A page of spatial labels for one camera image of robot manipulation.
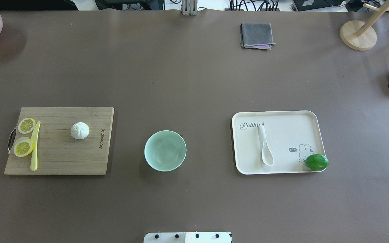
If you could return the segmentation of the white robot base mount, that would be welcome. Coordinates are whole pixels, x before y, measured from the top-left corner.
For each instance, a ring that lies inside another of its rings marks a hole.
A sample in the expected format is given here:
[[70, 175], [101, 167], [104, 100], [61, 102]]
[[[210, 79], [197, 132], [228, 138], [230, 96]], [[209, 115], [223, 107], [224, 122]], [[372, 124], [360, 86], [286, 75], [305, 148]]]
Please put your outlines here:
[[158, 232], [147, 233], [144, 243], [232, 243], [230, 232]]

